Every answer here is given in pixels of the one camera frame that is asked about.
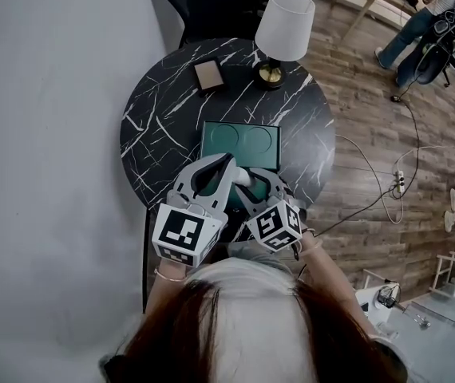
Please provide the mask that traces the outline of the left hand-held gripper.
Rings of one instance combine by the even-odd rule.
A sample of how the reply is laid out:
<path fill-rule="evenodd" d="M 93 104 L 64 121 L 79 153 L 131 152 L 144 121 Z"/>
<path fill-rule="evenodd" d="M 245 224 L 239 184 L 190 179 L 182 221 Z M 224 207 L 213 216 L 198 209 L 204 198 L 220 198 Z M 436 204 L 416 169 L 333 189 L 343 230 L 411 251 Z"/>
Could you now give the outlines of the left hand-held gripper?
<path fill-rule="evenodd" d="M 228 223 L 224 212 L 236 176 L 230 153 L 206 156 L 187 165 L 159 206 L 152 243 L 162 259 L 197 268 Z"/>

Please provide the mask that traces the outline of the glass table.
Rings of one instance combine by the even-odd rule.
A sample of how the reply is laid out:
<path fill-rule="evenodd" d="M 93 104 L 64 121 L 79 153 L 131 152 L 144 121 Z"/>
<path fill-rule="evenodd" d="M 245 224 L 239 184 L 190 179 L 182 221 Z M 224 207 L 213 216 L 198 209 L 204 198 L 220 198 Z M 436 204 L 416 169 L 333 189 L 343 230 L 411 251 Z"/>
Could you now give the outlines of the glass table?
<path fill-rule="evenodd" d="M 455 383 L 455 301 L 425 294 L 391 311 L 392 342 L 404 353 L 413 383 Z"/>

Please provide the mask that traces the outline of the person's light shirt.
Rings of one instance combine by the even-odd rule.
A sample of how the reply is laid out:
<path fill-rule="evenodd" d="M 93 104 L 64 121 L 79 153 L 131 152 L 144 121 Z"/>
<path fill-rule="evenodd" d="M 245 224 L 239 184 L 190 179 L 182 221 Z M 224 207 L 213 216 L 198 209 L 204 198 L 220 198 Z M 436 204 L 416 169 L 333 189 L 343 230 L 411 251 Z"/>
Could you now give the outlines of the person's light shirt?
<path fill-rule="evenodd" d="M 293 294 L 295 279 L 277 258 L 245 247 L 227 259 L 205 265 L 189 275 L 187 284 L 206 283 L 223 298 L 270 298 Z"/>

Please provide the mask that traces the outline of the person's left forearm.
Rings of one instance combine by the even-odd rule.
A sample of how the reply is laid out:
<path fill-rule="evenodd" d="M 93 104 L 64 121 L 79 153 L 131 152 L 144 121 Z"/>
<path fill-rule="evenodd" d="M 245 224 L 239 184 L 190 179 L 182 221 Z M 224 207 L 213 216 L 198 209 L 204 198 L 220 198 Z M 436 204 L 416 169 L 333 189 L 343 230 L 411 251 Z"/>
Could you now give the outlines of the person's left forearm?
<path fill-rule="evenodd" d="M 155 282 L 148 296 L 144 314 L 149 316 L 162 302 L 172 297 L 186 283 L 188 267 L 161 259 L 155 269 Z"/>

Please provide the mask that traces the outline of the round black marble table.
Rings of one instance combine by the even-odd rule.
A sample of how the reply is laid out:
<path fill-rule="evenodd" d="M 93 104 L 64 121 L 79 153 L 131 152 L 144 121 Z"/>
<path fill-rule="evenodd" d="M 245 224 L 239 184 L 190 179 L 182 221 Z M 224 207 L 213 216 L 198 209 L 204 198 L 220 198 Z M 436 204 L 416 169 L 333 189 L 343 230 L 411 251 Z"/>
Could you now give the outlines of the round black marble table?
<path fill-rule="evenodd" d="M 198 93 L 192 65 L 216 57 L 226 87 Z M 264 58 L 253 41 L 199 41 L 160 59 L 139 81 L 121 120 L 120 153 L 140 201 L 156 211 L 181 169 L 200 154 L 205 121 L 281 128 L 280 176 L 312 204 L 330 178 L 334 116 L 318 83 L 300 64 L 285 64 L 284 85 L 264 91 L 253 66 Z"/>

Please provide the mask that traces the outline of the small black framed pad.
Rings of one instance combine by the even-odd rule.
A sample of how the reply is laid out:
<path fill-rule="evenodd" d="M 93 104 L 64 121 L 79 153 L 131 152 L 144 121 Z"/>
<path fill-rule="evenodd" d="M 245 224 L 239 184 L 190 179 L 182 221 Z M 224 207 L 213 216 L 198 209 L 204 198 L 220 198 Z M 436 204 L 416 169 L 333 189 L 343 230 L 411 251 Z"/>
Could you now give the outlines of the small black framed pad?
<path fill-rule="evenodd" d="M 196 77 L 198 93 L 201 97 L 226 87 L 223 70 L 216 57 L 196 62 L 192 65 L 192 69 Z"/>

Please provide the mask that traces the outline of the white shade brass table lamp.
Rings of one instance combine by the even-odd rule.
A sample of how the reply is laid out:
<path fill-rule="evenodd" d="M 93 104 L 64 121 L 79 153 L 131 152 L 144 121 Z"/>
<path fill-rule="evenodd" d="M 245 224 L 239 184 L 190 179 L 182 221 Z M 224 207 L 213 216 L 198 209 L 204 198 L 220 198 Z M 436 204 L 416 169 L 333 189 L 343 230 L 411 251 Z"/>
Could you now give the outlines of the white shade brass table lamp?
<path fill-rule="evenodd" d="M 268 0 L 255 34 L 258 50 L 267 56 L 253 66 L 253 80 L 261 89 L 279 89 L 286 79 L 283 63 L 306 55 L 314 17 L 312 0 Z"/>

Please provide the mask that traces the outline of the dark green tray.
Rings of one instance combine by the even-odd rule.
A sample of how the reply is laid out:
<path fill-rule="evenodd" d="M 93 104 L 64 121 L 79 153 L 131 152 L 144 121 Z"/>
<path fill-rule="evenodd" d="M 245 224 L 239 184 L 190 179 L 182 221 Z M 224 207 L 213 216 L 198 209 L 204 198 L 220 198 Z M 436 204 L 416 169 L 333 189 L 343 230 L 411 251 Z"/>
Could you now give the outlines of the dark green tray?
<path fill-rule="evenodd" d="M 219 153 L 231 153 L 241 168 L 264 168 L 277 173 L 281 167 L 281 128 L 205 121 L 200 158 Z"/>

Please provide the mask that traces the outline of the white round object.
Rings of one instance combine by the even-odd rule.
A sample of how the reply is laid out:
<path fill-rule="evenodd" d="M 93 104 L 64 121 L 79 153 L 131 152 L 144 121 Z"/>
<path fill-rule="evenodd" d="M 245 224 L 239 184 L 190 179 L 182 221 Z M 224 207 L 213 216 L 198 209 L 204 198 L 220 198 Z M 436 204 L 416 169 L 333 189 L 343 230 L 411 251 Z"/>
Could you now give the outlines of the white round object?
<path fill-rule="evenodd" d="M 233 178 L 233 183 L 249 188 L 253 184 L 250 173 L 245 168 L 237 167 Z"/>

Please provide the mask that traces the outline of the white side stand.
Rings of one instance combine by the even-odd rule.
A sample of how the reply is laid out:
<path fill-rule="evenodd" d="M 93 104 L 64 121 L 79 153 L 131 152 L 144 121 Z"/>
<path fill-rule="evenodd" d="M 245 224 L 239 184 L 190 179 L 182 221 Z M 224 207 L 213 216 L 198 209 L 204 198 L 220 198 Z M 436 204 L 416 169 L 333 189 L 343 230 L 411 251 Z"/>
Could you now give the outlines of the white side stand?
<path fill-rule="evenodd" d="M 387 325 L 391 311 L 400 310 L 403 313 L 406 310 L 399 303 L 398 295 L 399 285 L 396 282 L 387 282 L 355 292 L 358 304 L 378 335 L 392 335 L 394 332 Z"/>

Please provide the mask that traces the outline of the person's right forearm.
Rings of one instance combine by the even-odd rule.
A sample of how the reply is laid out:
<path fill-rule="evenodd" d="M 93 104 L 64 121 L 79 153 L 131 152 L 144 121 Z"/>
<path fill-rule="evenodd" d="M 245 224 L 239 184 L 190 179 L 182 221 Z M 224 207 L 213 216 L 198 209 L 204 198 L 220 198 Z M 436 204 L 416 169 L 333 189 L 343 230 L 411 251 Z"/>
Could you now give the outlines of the person's right forearm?
<path fill-rule="evenodd" d="M 369 335 L 376 330 L 358 304 L 354 288 L 334 260 L 322 248 L 322 240 L 308 229 L 303 230 L 300 257 L 312 278 L 312 285 L 330 295 Z"/>

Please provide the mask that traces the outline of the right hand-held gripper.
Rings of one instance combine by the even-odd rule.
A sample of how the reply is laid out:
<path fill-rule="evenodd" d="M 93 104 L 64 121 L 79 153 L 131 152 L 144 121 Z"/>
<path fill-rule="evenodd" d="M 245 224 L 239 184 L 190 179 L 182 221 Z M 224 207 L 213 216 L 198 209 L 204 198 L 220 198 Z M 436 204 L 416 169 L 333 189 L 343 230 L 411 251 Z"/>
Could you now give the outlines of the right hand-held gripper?
<path fill-rule="evenodd" d="M 249 214 L 246 222 L 253 238 L 272 253 L 302 239 L 301 203 L 279 175 L 264 168 L 250 168 L 259 181 L 255 189 L 236 184 L 235 192 Z"/>

